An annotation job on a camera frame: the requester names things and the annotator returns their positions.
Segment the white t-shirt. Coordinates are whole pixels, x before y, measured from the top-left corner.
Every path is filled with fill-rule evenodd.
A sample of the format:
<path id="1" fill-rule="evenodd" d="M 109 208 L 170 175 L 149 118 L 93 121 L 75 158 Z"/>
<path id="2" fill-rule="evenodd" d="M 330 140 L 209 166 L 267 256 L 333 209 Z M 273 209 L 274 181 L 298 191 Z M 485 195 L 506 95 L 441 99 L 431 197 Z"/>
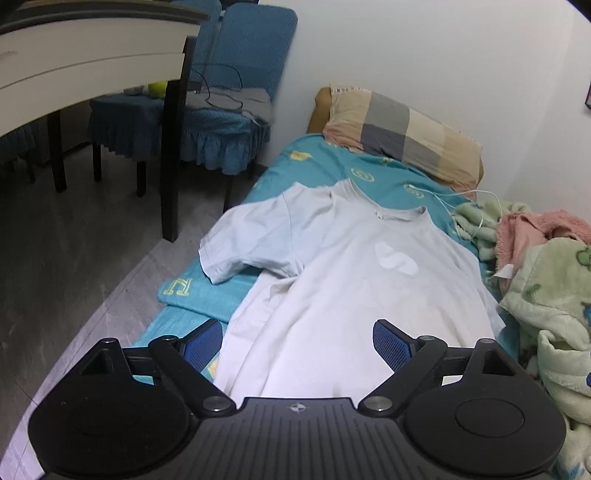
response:
<path id="1" fill-rule="evenodd" d="M 232 315 L 215 385 L 247 397 L 360 401 L 391 369 L 373 328 L 472 347 L 503 327 L 480 264 L 424 207 L 384 208 L 352 180 L 228 210 L 200 242 L 214 284 L 259 269 Z"/>

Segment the teal patterned bed sheet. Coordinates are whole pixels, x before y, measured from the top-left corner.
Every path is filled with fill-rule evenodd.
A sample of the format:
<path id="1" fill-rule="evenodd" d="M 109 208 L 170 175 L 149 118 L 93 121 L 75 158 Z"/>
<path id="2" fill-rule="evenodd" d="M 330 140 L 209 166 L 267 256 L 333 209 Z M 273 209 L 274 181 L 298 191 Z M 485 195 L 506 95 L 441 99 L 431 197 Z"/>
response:
<path id="1" fill-rule="evenodd" d="M 288 145 L 273 167 L 256 182 L 242 204 L 269 200 L 294 184 L 318 188 L 343 180 L 352 180 L 363 194 L 384 208 L 426 208 L 440 230 L 476 256 L 474 248 L 456 234 L 450 216 L 437 202 L 439 197 L 449 195 L 447 188 L 398 161 L 354 154 L 325 142 L 318 135 L 304 136 Z M 482 276 L 483 267 L 479 264 Z M 158 298 L 163 310 L 141 336 L 140 344 L 146 345 L 164 334 L 183 335 L 209 318 L 221 321 L 225 334 L 232 315 L 256 284 L 257 278 L 259 269 L 247 267 L 231 279 L 212 283 L 202 271 L 198 246 L 197 258 L 189 269 L 160 288 Z M 500 318 L 503 327 L 494 338 L 507 350 L 515 351 L 517 329 Z M 218 357 L 205 371 L 214 385 Z"/>

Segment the green fleece blanket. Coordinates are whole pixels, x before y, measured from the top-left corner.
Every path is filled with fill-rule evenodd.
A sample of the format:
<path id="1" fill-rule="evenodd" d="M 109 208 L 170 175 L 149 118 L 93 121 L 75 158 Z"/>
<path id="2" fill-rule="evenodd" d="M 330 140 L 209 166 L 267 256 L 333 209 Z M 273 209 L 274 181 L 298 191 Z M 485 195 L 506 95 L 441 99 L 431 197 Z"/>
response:
<path id="1" fill-rule="evenodd" d="M 555 474 L 590 476 L 590 244 L 554 238 L 530 247 L 521 267 L 497 269 L 496 229 L 503 216 L 532 212 L 519 202 L 463 203 L 453 218 L 459 235 L 496 266 L 500 306 L 519 326 L 518 358 L 561 411 L 566 439 Z"/>

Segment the pink fleece cloth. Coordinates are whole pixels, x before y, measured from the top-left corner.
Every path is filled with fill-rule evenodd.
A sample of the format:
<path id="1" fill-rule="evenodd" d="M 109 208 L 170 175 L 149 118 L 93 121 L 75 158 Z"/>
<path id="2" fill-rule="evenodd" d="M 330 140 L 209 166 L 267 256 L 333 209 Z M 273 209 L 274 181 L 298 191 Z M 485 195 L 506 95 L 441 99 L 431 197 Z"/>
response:
<path id="1" fill-rule="evenodd" d="M 590 244 L 590 225 L 565 210 L 542 214 L 532 212 L 511 213 L 502 217 L 496 229 L 497 269 L 511 264 L 517 271 L 526 251 L 554 238 L 572 239 Z"/>

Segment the plaid beige grey pillow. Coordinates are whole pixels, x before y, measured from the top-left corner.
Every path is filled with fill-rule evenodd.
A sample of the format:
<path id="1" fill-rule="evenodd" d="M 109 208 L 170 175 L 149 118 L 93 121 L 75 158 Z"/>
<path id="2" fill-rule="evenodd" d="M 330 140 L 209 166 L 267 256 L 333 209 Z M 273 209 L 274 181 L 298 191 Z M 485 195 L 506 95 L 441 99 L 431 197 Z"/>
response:
<path id="1" fill-rule="evenodd" d="M 476 140 L 371 90 L 322 87 L 307 132 L 356 153 L 400 161 L 471 200 L 484 177 Z"/>

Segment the grey cloth on chair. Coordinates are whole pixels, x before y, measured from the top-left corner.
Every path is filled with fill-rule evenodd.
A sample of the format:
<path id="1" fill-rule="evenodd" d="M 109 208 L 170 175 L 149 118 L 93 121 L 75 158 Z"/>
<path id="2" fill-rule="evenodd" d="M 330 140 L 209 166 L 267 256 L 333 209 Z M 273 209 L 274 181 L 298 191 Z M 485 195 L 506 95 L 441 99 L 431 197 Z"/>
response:
<path id="1" fill-rule="evenodd" d="M 213 109 L 241 114 L 260 125 L 273 123 L 273 104 L 263 88 L 238 90 L 211 87 L 186 94 L 185 106 L 192 110 Z"/>

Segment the yellow-green ball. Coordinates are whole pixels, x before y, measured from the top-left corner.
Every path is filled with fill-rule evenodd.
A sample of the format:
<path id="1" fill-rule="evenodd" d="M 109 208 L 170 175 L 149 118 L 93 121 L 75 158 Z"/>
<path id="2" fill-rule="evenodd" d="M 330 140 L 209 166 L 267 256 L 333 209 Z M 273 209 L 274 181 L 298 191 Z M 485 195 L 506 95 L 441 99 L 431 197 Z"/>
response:
<path id="1" fill-rule="evenodd" d="M 151 98 L 163 99 L 166 95 L 167 81 L 159 81 L 148 84 L 145 89 Z"/>

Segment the white black-edged table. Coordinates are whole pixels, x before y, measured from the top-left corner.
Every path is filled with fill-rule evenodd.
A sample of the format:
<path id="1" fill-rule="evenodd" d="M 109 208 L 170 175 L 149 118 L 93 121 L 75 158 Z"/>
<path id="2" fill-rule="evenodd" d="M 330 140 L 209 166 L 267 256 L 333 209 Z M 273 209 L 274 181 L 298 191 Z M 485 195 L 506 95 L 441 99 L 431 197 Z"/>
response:
<path id="1" fill-rule="evenodd" d="M 60 112 L 114 91 L 164 81 L 160 211 L 178 235 L 181 136 L 190 67 L 206 13 L 160 1 L 4 1 L 1 132 L 48 119 L 56 192 L 66 190 Z"/>

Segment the framed wall painting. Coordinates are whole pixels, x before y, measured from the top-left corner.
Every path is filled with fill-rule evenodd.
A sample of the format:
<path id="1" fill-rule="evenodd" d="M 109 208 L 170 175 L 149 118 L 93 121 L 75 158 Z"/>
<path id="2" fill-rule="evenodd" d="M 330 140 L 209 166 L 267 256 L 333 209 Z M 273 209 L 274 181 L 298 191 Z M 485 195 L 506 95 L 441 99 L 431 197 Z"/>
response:
<path id="1" fill-rule="evenodd" d="M 585 98 L 585 106 L 590 110 L 591 109 L 591 86 L 589 86 L 586 98 Z"/>

